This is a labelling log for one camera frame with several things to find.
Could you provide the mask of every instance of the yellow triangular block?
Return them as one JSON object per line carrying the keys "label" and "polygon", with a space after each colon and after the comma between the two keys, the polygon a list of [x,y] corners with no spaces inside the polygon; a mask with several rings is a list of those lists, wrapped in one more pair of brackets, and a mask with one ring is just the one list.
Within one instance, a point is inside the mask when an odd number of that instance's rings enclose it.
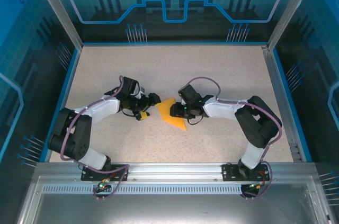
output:
{"label": "yellow triangular block", "polygon": [[168,122],[169,124],[171,124],[173,126],[176,126],[176,127],[183,129],[183,130],[187,130],[183,118],[170,116],[170,108],[173,104],[175,104],[175,99],[169,98],[167,100],[162,101],[159,105],[157,105],[159,112],[160,112],[160,115],[161,115],[161,118],[165,122]]}

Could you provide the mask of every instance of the blue edge trim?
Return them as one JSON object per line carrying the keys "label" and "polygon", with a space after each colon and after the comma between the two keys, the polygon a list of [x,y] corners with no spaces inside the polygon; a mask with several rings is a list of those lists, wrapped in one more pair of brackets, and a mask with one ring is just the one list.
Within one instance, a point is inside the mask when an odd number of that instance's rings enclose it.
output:
{"label": "blue edge trim", "polygon": [[302,146],[302,151],[304,152],[306,161],[312,162],[311,154],[309,152],[309,149],[308,149],[308,146],[307,146],[307,143],[306,143],[306,138],[305,138],[304,132],[302,131],[301,124],[300,124],[300,121],[299,121],[299,118],[298,118],[298,115],[297,115],[297,110],[296,110],[295,104],[293,102],[290,89],[288,88],[288,84],[287,84],[287,81],[286,81],[284,71],[282,69],[282,65],[281,65],[281,62],[280,62],[280,59],[279,59],[279,56],[278,56],[278,52],[276,51],[275,48],[273,49],[273,55],[274,55],[274,59],[276,61],[276,64],[278,66],[279,74],[280,74],[280,77],[281,77],[281,80],[282,80],[282,83],[283,83],[283,86],[284,86],[284,90],[285,90],[286,95],[287,95],[287,100],[288,100],[290,107],[291,107],[292,115],[293,115],[293,118],[294,118],[294,121],[295,121],[295,124],[296,124],[296,127],[297,127],[297,131],[298,131],[298,134],[299,134],[299,138],[300,138],[300,142],[301,142],[301,146]]}
{"label": "blue edge trim", "polygon": [[[75,49],[74,53],[72,55],[72,59],[70,61],[69,67],[68,67],[68,71],[67,71],[67,74],[66,74],[66,77],[65,77],[63,87],[62,87],[61,92],[60,92],[60,97],[59,97],[59,100],[58,100],[58,103],[57,103],[57,107],[55,108],[55,112],[54,112],[54,115],[53,115],[53,118],[52,118],[51,126],[49,127],[49,130],[48,130],[47,140],[51,136],[52,129],[54,127],[55,121],[57,120],[57,116],[58,116],[60,109],[64,108],[65,105],[66,105],[66,101],[67,101],[67,98],[68,98],[68,95],[69,95],[70,87],[71,87],[72,82],[73,82],[75,70],[76,70],[76,67],[77,67],[78,62],[79,62],[79,58],[80,58],[80,52],[77,49]],[[46,143],[43,147],[43,150],[42,150],[42,153],[41,153],[41,156],[40,156],[40,162],[46,162],[47,153],[48,153],[47,140],[46,140]]]}
{"label": "blue edge trim", "polygon": [[[232,43],[230,43],[230,42],[208,42],[208,41],[199,42],[199,43],[196,43],[196,42],[179,42],[179,43],[178,42],[156,42],[156,43],[154,43],[154,42],[152,42],[152,43],[143,43],[142,45],[155,45],[155,44],[162,44],[162,45],[176,44],[176,45],[178,45],[178,44],[232,44]],[[247,42],[246,44],[262,45],[262,44],[267,44],[267,43],[266,42]],[[139,45],[140,46],[141,43],[88,42],[88,43],[85,43],[84,45],[91,45],[91,46],[102,46],[102,45],[106,45],[106,46],[122,46],[122,45],[124,45],[124,46],[126,46],[126,45],[134,46],[134,45]],[[291,92],[290,92],[288,85],[287,85],[287,81],[286,81],[286,78],[285,78],[285,75],[284,75],[284,72],[283,72],[283,69],[282,69],[282,65],[280,63],[278,52],[276,51],[275,48],[273,50],[273,55],[274,55],[274,59],[276,61],[276,64],[278,66],[279,74],[280,74],[280,77],[281,77],[282,82],[283,82],[284,90],[286,92],[289,105],[291,107],[292,115],[293,115],[293,118],[294,118],[294,121],[295,121],[295,124],[296,124],[296,127],[297,127],[297,131],[298,131],[298,134],[299,134],[302,150],[304,151],[306,161],[312,162],[311,154],[309,152],[309,149],[308,149],[308,146],[307,146],[307,143],[306,143],[306,138],[305,138],[304,132],[302,131],[301,124],[300,124],[300,121],[299,121],[299,118],[298,118],[298,115],[297,115],[297,110],[296,110],[296,107],[294,105]],[[80,58],[80,52],[78,50],[75,50],[73,57],[72,57],[72,60],[71,60],[71,63],[69,65],[68,72],[66,74],[66,78],[65,78],[65,81],[64,81],[63,88],[61,89],[60,97],[59,97],[59,100],[58,100],[58,103],[57,103],[56,110],[55,110],[54,115],[53,115],[53,119],[52,119],[52,122],[51,122],[51,126],[49,128],[49,131],[48,131],[47,138],[49,138],[50,135],[51,135],[52,128],[53,128],[54,123],[56,121],[59,110],[62,109],[66,105],[66,101],[67,101],[67,98],[68,98],[70,87],[71,87],[72,82],[73,82],[75,70],[76,70],[77,64],[79,62],[79,58]],[[46,161],[47,152],[48,152],[47,144],[45,144],[44,148],[42,150],[41,157],[40,157],[41,162]]]}

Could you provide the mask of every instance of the robotic arm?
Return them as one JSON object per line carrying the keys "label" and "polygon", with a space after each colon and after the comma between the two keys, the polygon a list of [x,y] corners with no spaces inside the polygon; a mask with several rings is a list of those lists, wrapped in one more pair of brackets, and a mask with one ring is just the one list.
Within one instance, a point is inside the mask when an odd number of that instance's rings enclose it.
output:
{"label": "robotic arm", "polygon": [[244,101],[221,100],[213,95],[201,97],[190,84],[184,86],[178,93],[182,101],[171,107],[170,115],[173,117],[190,120],[201,116],[202,118],[227,118],[239,122],[248,145],[239,160],[238,171],[243,178],[248,179],[263,158],[270,140],[279,131],[278,126],[269,116],[282,126],[279,118],[257,96]]}
{"label": "robotic arm", "polygon": [[[128,77],[123,77],[121,91],[115,97],[108,98],[117,90],[118,87],[105,93],[101,99],[89,105],[90,107],[60,110],[48,141],[48,148],[60,153],[66,133],[71,130],[64,155],[97,170],[110,171],[110,158],[90,147],[92,125],[123,109],[132,111],[133,115],[128,116],[135,117],[140,121],[149,116],[147,110],[150,106],[160,103],[157,94],[150,93],[147,97],[145,90],[140,87],[139,83]],[[70,128],[75,116],[83,109],[86,109],[86,111],[76,120],[75,126]]]}

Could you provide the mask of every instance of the yellow object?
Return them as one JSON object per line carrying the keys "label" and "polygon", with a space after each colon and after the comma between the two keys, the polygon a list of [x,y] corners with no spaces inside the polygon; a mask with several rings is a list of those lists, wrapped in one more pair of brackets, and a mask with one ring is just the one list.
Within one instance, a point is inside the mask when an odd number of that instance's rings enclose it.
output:
{"label": "yellow object", "polygon": [[143,111],[140,112],[140,116],[141,116],[140,120],[146,119],[148,117],[147,113]]}
{"label": "yellow object", "polygon": [[159,113],[161,115],[161,118],[165,122],[167,122],[167,123],[169,123],[173,126],[176,126],[176,127],[183,129],[183,130],[187,130],[183,118],[170,116],[170,108],[173,104],[175,104],[175,99],[169,98],[167,100],[162,101],[162,103],[160,103],[159,105],[157,105],[157,107],[159,109]]}

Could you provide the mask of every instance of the beige work surface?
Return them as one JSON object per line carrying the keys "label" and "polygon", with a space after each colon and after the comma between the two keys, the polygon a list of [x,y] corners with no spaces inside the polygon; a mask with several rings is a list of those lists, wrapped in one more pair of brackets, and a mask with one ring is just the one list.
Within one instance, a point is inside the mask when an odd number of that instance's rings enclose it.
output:
{"label": "beige work surface", "polygon": [[[66,106],[75,109],[98,100],[119,85],[119,75],[138,80],[146,94],[177,101],[177,91],[191,78],[211,77],[221,86],[221,98],[258,95],[280,116],[261,47],[84,47]],[[202,96],[217,92],[207,80],[192,86]],[[149,113],[143,121],[121,112],[107,117],[92,126],[90,145],[113,162],[124,163],[237,162],[245,151],[247,140],[237,121],[207,118],[195,126],[186,123],[184,131],[164,122],[157,107]],[[265,159],[292,161],[285,132]],[[50,161],[61,161],[59,154],[53,153]]]}

